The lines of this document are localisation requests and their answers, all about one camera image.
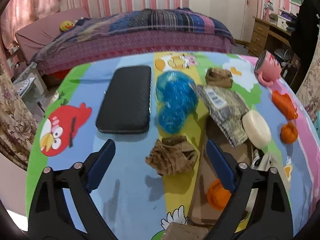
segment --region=barcode label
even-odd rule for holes
[[[227,102],[225,100],[223,100],[222,98],[218,97],[218,95],[216,94],[216,92],[214,92],[213,89],[206,89],[205,90],[207,95],[209,96],[211,102],[213,103],[213,105],[220,109],[223,108]]]

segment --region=white wardrobe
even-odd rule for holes
[[[233,38],[250,42],[258,0],[189,0],[190,9],[222,22]]]

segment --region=red angry bird print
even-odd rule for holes
[[[46,156],[55,156],[67,147],[78,129],[88,120],[92,109],[85,103],[75,106],[60,106],[45,121],[40,134],[40,149]]]

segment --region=metal screw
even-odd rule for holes
[[[50,167],[45,167],[44,169],[43,169],[43,172],[44,173],[49,173],[51,171],[51,168]]]
[[[82,163],[81,162],[75,163],[75,164],[73,164],[73,167],[75,169],[80,169],[82,167]]]
[[[278,173],[278,170],[277,170],[275,167],[271,167],[271,168],[270,168],[270,171],[271,171],[271,173],[273,173],[273,174],[277,174],[277,173]]]
[[[248,168],[248,165],[246,163],[239,163],[238,164],[239,168],[245,170],[246,168]]]

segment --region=patchwork blanket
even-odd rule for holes
[[[32,61],[42,61],[53,57],[60,50],[78,42],[89,41],[100,37],[138,32],[145,30],[164,30],[191,33],[204,33],[228,37],[232,44],[235,41],[230,31],[218,20],[194,13],[189,8],[176,10],[152,10],[121,13],[102,19],[82,19],[76,26],[60,34],[55,40],[32,58]]]

